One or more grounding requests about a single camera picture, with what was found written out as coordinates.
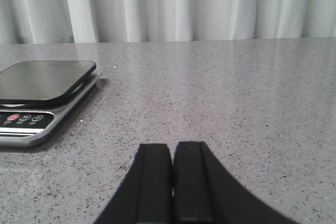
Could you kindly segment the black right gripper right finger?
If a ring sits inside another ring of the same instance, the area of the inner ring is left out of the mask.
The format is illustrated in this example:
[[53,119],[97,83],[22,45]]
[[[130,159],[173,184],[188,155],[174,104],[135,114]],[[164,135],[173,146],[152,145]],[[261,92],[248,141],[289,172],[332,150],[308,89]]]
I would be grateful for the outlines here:
[[205,142],[180,142],[174,155],[176,223],[293,223],[243,187]]

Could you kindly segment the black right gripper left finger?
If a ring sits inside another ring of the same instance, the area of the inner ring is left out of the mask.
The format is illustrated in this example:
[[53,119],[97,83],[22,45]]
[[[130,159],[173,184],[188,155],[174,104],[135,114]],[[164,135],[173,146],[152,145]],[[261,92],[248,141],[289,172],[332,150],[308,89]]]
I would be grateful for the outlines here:
[[172,162],[166,144],[140,144],[123,182],[95,223],[171,223]]

